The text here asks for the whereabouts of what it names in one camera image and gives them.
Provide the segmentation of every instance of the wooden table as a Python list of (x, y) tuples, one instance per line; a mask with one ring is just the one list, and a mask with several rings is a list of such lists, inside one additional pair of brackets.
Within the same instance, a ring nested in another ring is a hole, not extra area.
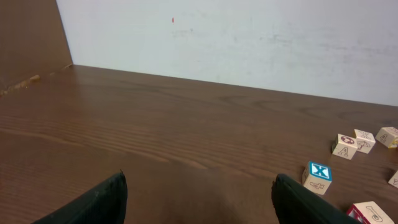
[(398, 222), (397, 150), (349, 161), (337, 133), (398, 126), (398, 109), (73, 66), (0, 98), (0, 222), (29, 223), (122, 169), (125, 223), (278, 223), (271, 185), (332, 167), (322, 196), (375, 201)]

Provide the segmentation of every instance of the alphabet block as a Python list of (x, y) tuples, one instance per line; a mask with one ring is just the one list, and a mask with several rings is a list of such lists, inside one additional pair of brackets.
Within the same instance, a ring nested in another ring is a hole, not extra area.
[(357, 150), (356, 139), (342, 134), (337, 134), (336, 140), (331, 146), (333, 155), (352, 159)]
[(398, 171), (391, 177), (388, 183), (398, 188)]
[(389, 149), (398, 148), (398, 129), (389, 127), (381, 128), (376, 139)]
[(374, 202), (355, 203), (347, 211), (347, 215), (361, 223), (367, 224), (394, 224), (386, 213)]
[(302, 177), (303, 186), (314, 193), (323, 195), (331, 184), (331, 168), (308, 162)]
[(376, 143), (373, 134), (366, 131), (354, 129), (356, 143), (358, 145), (358, 152), (368, 154)]

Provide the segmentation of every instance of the letter x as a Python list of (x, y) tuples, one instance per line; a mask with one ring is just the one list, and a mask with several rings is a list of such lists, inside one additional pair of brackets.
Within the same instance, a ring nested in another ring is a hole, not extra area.
[(313, 164), (313, 166), (315, 166), (315, 168), (317, 168), (317, 170), (318, 170), (316, 173), (313, 173), (313, 174), (320, 175), (322, 177), (326, 177), (327, 178), (327, 176), (322, 172), (323, 170), (326, 169), (326, 167), (321, 167), (321, 166), (318, 166), (318, 165), (315, 165), (315, 164)]

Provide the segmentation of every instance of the black object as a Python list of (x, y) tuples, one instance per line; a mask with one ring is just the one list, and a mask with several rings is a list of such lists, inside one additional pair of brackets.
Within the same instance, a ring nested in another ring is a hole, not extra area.
[(272, 185), (272, 203), (280, 224), (360, 223), (285, 174), (278, 174)]
[(123, 224), (126, 202), (127, 183), (120, 172), (34, 224)]

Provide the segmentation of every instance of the wood grain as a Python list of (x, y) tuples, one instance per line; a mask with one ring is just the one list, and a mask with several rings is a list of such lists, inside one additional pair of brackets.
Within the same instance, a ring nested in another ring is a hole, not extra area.
[(325, 200), (375, 201), (398, 221), (387, 181), (398, 152), (332, 156), (337, 133), (398, 126), (398, 109), (73, 66), (0, 98), (0, 222), (29, 223), (119, 169), (126, 223), (278, 223), (271, 185), (308, 161), (332, 167)]
[(56, 0), (0, 1), (0, 91), (71, 63)]

